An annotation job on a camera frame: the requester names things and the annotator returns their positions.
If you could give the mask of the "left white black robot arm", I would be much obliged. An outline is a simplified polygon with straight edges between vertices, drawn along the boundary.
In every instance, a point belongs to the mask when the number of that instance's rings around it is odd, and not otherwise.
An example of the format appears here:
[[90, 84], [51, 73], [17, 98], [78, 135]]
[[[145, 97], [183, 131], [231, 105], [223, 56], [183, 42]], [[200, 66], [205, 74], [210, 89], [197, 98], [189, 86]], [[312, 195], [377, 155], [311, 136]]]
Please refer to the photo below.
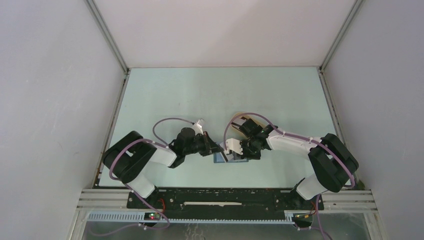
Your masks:
[[111, 179], [137, 193], [138, 201], [145, 208], [153, 208], [158, 202], [157, 187], [142, 173], [148, 163], [173, 169], [181, 165], [187, 155], [206, 157], [222, 151], [206, 131], [196, 132], [192, 127], [182, 128], [170, 144], [143, 138], [133, 130], [106, 150], [101, 161], [109, 169]]

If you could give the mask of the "blue leather card holder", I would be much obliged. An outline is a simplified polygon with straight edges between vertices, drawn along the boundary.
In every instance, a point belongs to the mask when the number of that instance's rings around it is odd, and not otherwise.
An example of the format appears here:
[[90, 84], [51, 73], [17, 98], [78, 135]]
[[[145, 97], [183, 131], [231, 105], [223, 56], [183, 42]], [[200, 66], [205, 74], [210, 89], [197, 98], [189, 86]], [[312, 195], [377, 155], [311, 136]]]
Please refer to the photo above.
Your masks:
[[215, 153], [213, 155], [214, 164], [224, 164], [224, 163], [247, 163], [249, 159], [242, 158], [242, 156], [234, 151], [229, 153]]

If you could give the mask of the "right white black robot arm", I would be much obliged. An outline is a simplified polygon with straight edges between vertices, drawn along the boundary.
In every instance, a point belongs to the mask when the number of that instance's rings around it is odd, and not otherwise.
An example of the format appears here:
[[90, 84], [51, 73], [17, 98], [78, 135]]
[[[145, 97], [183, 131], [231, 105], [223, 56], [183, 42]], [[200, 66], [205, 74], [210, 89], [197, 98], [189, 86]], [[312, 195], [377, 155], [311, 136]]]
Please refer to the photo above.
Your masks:
[[262, 150], [274, 150], [290, 152], [310, 161], [313, 174], [302, 179], [290, 196], [291, 204], [297, 209], [304, 209], [318, 194], [338, 193], [347, 182], [355, 181], [353, 174], [359, 163], [332, 133], [324, 137], [304, 137], [270, 124], [263, 126], [248, 117], [236, 119], [231, 126], [246, 137], [240, 141], [243, 158], [258, 160]]

